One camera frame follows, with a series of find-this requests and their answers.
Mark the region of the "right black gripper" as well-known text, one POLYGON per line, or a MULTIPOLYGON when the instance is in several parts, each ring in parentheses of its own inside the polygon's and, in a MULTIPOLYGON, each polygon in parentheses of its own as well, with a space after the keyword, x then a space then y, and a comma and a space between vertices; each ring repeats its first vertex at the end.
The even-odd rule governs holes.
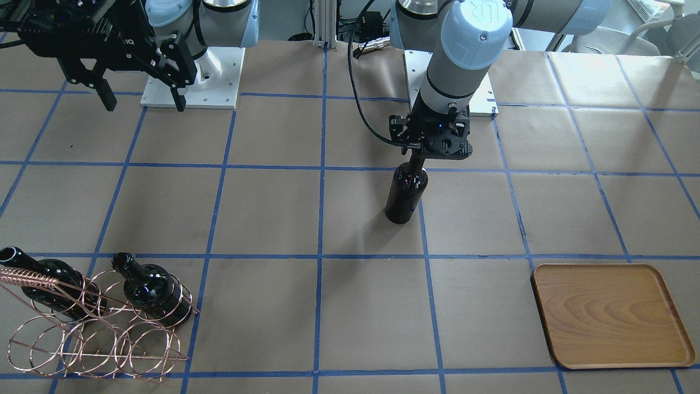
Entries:
POLYGON ((103 73, 140 71, 159 75, 179 112, 196 66, 184 35, 171 32, 158 53, 143 1, 3 1, 2 31, 16 33, 31 52, 59 61, 68 82, 87 83, 106 110, 117 100, 103 73))

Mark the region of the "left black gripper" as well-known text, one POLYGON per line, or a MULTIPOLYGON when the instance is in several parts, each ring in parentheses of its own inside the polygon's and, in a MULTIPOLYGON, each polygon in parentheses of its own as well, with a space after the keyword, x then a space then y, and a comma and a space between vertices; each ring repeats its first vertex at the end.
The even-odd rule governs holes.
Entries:
POLYGON ((420 159, 467 159, 473 147, 470 134, 469 108, 461 112, 453 105, 447 114, 440 114, 426 104, 418 104, 405 118, 388 117, 392 142, 401 147, 401 154, 417 154, 420 159))

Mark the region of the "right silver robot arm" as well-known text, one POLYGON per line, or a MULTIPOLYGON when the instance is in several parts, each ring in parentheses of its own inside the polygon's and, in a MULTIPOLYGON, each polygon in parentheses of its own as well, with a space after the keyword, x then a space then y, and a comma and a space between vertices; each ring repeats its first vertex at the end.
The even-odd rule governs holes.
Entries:
POLYGON ((18 40, 2 48, 25 45, 57 60, 65 80, 94 90, 108 111, 117 100, 105 72, 144 72, 182 112, 197 91, 212 105, 217 85, 232 104, 232 71, 242 63, 213 50, 254 47, 258 16, 258 1, 3 1, 2 31, 18 40))

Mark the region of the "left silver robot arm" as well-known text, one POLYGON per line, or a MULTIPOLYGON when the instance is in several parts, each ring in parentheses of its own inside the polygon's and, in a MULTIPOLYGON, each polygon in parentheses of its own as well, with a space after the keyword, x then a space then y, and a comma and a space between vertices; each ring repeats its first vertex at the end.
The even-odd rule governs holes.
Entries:
MULTIPOLYGON (((603 22, 608 1, 395 1, 390 44, 431 55, 408 115, 391 115, 385 144, 420 159, 471 154, 468 109, 512 28, 585 35, 603 22)), ((110 1, 97 23, 95 71, 163 77, 177 110, 195 82, 195 60, 212 47, 254 47, 258 1, 110 1)))

